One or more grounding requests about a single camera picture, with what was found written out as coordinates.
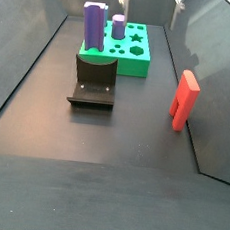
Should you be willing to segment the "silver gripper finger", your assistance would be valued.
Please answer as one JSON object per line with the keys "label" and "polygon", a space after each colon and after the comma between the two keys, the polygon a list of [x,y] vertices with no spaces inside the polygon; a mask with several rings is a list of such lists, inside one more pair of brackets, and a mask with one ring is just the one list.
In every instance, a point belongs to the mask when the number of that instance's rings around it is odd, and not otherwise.
{"label": "silver gripper finger", "polygon": [[127,15],[129,13],[129,0],[119,0],[119,3],[122,4],[124,10],[124,25],[127,24]]}
{"label": "silver gripper finger", "polygon": [[173,15],[171,17],[171,23],[169,27],[170,30],[173,30],[173,28],[175,27],[175,21],[178,14],[185,9],[184,0],[174,0],[174,1],[175,1],[175,8],[173,11]]}

